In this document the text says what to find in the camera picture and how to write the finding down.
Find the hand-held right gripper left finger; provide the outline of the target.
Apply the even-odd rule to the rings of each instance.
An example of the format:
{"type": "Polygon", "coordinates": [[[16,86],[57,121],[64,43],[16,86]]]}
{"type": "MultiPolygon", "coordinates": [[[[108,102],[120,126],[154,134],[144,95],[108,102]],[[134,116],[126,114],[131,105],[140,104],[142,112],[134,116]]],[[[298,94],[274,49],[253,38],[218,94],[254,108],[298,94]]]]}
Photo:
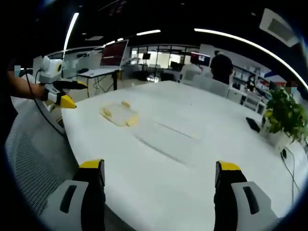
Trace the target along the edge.
{"type": "Polygon", "coordinates": [[[45,224],[50,231],[105,230],[104,160],[81,164],[72,180],[48,197],[45,224]]]}

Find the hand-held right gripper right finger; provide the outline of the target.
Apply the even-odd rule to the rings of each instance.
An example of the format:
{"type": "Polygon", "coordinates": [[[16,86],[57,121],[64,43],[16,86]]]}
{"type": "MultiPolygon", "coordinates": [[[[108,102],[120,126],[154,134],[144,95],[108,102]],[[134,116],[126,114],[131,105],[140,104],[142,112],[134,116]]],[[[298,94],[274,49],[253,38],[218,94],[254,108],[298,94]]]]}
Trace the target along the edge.
{"type": "Polygon", "coordinates": [[[271,199],[234,163],[216,162],[214,204],[215,231],[272,231],[280,221],[271,199]]]}

